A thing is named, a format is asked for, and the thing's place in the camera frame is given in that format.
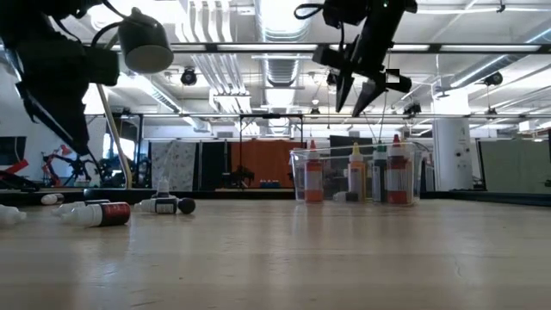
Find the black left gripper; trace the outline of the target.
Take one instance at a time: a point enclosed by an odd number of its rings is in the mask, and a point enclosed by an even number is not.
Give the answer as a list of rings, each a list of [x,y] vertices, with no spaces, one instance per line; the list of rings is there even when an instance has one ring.
[[[74,40],[11,42],[8,59],[31,121],[38,119],[77,154],[88,154],[90,136],[82,102],[84,46]]]

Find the clear plastic container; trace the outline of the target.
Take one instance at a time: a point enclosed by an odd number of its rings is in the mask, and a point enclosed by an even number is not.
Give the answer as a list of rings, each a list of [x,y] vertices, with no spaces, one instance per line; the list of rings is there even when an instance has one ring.
[[[411,206],[418,202],[421,191],[422,161],[424,159],[423,148],[415,143],[401,142],[406,146],[409,152],[409,159],[412,163],[412,203],[409,205],[396,205],[388,202],[375,202],[372,194],[372,165],[373,152],[379,143],[371,145],[359,145],[360,152],[363,155],[363,161],[366,165],[366,199],[352,203],[389,205],[389,206]],[[388,148],[393,144],[382,143]],[[323,194],[324,201],[333,201],[333,195],[337,192],[349,192],[348,188],[348,164],[349,155],[352,153],[352,146],[336,146],[327,148],[317,148],[320,161],[323,165]],[[293,170],[294,192],[296,200],[305,202],[305,163],[306,155],[309,149],[293,149],[290,152],[290,164]]]

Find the large yellow colouring bottle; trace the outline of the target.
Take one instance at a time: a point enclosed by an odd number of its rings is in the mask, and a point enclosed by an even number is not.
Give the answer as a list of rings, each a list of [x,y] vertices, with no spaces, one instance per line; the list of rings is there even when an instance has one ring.
[[[348,188],[350,193],[357,195],[359,202],[366,199],[366,165],[357,142],[352,146],[348,164]]]

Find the large green colouring bottle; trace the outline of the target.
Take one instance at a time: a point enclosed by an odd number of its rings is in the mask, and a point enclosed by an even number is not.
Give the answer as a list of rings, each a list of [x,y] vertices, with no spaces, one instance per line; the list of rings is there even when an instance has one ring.
[[[386,190],[387,147],[379,141],[373,152],[372,194],[375,202],[387,201]]]

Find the large dark red colouring bottle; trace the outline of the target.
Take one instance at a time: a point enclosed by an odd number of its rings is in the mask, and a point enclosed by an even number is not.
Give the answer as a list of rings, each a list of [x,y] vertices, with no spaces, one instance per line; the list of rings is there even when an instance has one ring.
[[[398,134],[387,151],[387,200],[396,205],[412,203],[412,163]]]

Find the large light red colouring bottle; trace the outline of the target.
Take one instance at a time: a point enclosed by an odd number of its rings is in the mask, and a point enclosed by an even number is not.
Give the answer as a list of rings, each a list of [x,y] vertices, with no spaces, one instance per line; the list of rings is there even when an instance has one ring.
[[[305,163],[305,190],[304,198],[307,203],[322,202],[323,194],[323,165],[317,152],[314,140],[310,141],[310,147],[306,155]]]

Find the small black labelled dropper bottle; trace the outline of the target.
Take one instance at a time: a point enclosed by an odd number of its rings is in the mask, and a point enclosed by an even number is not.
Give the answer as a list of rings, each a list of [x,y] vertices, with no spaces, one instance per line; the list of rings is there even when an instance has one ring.
[[[152,198],[138,202],[134,207],[140,212],[150,214],[175,214],[177,211],[177,198]]]

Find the white bottle far left edge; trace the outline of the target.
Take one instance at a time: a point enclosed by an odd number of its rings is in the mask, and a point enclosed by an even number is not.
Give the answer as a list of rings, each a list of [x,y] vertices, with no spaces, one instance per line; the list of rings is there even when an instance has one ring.
[[[0,205],[0,226],[13,226],[26,218],[27,214],[18,208]]]

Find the black desk lamp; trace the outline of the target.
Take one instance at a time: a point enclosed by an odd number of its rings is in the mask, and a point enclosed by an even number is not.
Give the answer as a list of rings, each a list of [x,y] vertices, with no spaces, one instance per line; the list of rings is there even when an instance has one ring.
[[[111,4],[106,3],[105,6],[117,15],[121,15]],[[132,8],[130,15],[121,15],[120,21],[101,28],[93,37],[90,45],[96,47],[101,37],[113,28],[117,30],[117,34],[112,37],[109,43],[104,45],[103,49],[110,52],[113,45],[119,43],[125,64],[132,71],[147,74],[158,73],[166,69],[174,59],[174,53],[170,48],[164,26],[155,18],[142,13],[138,8]],[[96,87],[104,108],[111,138],[118,151],[118,159],[125,178],[125,187],[123,189],[98,189],[96,193],[121,202],[134,203],[139,198],[139,193],[133,190],[133,175],[126,155],[121,148],[120,134],[105,96],[104,85],[104,83],[99,83]]]

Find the white ceiling pipes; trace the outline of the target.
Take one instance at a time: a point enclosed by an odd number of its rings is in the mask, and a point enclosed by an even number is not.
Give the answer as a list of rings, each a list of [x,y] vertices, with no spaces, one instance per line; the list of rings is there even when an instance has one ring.
[[[177,0],[176,37],[187,43],[231,43],[231,0]],[[196,53],[192,60],[210,87],[211,103],[229,114],[251,112],[238,59],[232,53]]]

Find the black partition panel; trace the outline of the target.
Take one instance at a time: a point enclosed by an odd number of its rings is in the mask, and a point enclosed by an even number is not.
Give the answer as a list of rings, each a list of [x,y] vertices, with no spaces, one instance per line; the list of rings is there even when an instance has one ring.
[[[208,142],[202,145],[201,190],[215,191],[222,187],[226,171],[226,143]]]

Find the black linear ceiling light rail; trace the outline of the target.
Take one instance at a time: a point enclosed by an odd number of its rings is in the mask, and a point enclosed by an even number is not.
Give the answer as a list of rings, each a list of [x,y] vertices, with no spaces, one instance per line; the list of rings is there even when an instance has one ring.
[[[174,53],[313,53],[318,47],[337,50],[333,43],[175,43]],[[395,43],[389,53],[405,54],[551,54],[551,44],[421,44]]]

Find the orange wall panel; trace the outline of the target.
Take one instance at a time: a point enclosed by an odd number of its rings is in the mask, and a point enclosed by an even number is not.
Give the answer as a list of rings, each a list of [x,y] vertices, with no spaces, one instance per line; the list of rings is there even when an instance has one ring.
[[[262,181],[278,181],[282,188],[293,188],[288,174],[290,152],[294,148],[303,148],[300,142],[289,140],[248,140],[241,144],[231,143],[232,171],[243,166],[254,174],[252,188],[260,188]]]

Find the black aluminium table frame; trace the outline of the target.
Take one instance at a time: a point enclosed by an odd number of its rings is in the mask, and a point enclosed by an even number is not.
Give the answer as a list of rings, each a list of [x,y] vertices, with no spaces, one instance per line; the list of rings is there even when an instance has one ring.
[[[150,198],[152,189],[77,189],[61,191],[67,202],[83,200],[102,200],[118,202],[139,202]],[[21,192],[0,190],[0,203],[15,207],[40,205],[41,198],[47,195],[46,191]],[[222,190],[196,191],[174,193],[177,197],[187,197],[196,200],[295,200],[295,193],[286,190]],[[516,205],[529,205],[551,208],[551,194],[515,194],[494,193],[485,191],[437,191],[420,194],[422,200],[443,199],[473,202],[495,202]]]

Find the green partition wall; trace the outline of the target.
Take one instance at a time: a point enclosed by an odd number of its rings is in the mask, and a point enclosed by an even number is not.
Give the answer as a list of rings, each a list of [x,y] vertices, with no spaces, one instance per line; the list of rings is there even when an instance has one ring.
[[[551,195],[551,153],[546,141],[483,140],[479,149],[487,191]]]

